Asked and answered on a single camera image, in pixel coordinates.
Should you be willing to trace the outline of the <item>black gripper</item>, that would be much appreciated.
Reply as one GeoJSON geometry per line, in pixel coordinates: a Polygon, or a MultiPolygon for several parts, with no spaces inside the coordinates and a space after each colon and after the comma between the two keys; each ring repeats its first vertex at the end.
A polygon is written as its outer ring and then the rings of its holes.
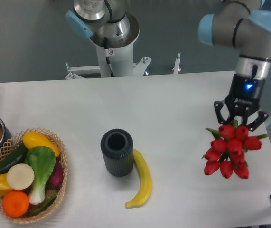
{"type": "Polygon", "coordinates": [[[239,74],[234,74],[228,96],[225,100],[214,101],[215,114],[219,124],[229,124],[236,116],[242,117],[242,125],[249,131],[255,131],[269,115],[260,108],[259,101],[262,90],[265,85],[265,79],[248,78],[239,74]],[[222,115],[224,105],[229,110],[227,119],[222,115]],[[248,123],[248,118],[253,113],[257,117],[248,123]]]}

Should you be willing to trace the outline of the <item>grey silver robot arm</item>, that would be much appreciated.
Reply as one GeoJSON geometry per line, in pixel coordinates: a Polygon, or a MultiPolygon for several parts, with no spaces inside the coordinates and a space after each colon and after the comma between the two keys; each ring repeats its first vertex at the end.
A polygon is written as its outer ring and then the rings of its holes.
{"type": "MultiPolygon", "coordinates": [[[[271,66],[271,11],[262,10],[262,0],[226,0],[217,15],[202,17],[199,40],[208,45],[240,51],[228,96],[214,103],[220,124],[240,117],[250,131],[268,114],[259,101],[271,66]]],[[[76,0],[66,21],[79,36],[96,47],[101,77],[135,76],[133,44],[139,35],[137,20],[126,11],[123,0],[76,0]]]]}

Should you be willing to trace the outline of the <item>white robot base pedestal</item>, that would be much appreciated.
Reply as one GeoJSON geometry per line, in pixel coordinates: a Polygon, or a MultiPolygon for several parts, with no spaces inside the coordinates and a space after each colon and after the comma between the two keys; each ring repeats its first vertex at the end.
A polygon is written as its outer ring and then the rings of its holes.
{"type": "Polygon", "coordinates": [[[98,57],[96,66],[70,67],[66,63],[66,79],[84,79],[87,75],[99,74],[101,78],[126,77],[126,76],[148,76],[149,65],[152,59],[143,56],[138,62],[133,61],[134,41],[120,48],[105,49],[95,45],[98,57]]]}

